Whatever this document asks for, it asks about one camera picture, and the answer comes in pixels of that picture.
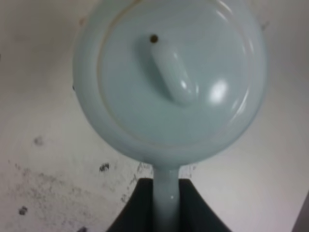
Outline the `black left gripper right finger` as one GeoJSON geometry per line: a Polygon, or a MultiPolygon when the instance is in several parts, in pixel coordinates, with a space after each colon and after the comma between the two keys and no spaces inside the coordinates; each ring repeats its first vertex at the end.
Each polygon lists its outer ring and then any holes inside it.
{"type": "Polygon", "coordinates": [[[191,180],[180,179],[181,232],[231,232],[203,200],[191,180]]]}

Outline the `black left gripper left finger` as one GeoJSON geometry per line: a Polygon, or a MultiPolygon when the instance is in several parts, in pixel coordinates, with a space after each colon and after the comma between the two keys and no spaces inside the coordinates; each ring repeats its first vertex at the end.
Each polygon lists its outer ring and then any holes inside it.
{"type": "Polygon", "coordinates": [[[152,232],[153,227],[153,180],[141,178],[109,232],[152,232]]]}

